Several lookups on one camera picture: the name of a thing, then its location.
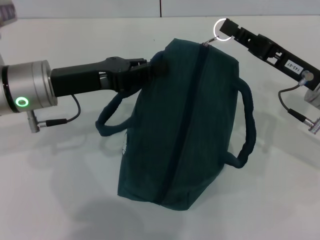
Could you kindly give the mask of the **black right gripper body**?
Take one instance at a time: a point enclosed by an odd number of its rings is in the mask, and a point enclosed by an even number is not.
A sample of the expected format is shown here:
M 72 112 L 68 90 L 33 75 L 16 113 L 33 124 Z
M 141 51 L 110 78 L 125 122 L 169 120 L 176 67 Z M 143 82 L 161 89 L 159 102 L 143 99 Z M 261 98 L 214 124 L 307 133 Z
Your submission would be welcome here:
M 313 74 L 313 79 L 306 83 L 306 87 L 312 91 L 318 88 L 320 84 L 320 69 L 292 54 L 269 38 L 261 34 L 259 37 L 266 43 L 266 46 L 262 48 L 263 55 L 261 60 L 297 82 L 302 78 L 304 71 L 309 71 Z

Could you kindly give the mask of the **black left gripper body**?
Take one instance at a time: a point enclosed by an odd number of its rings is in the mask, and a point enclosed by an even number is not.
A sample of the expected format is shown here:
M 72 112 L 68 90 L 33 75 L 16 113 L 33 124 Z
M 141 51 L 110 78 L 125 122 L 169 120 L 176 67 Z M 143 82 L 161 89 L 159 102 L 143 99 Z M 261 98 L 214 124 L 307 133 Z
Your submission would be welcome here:
M 129 60 L 109 57 L 103 61 L 55 68 L 50 81 L 56 97 L 94 92 L 99 90 L 119 90 L 120 74 L 131 68 Z

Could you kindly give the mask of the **dark teal lunch bag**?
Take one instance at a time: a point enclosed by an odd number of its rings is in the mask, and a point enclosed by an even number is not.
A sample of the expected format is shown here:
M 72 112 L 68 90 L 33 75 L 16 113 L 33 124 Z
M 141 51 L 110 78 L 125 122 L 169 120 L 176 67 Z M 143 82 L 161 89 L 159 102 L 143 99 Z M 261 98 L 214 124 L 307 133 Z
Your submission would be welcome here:
M 118 93 L 95 126 L 125 132 L 117 194 L 185 211 L 225 165 L 242 168 L 256 144 L 254 103 L 239 62 L 203 43 L 173 39 L 151 60 L 164 75 Z

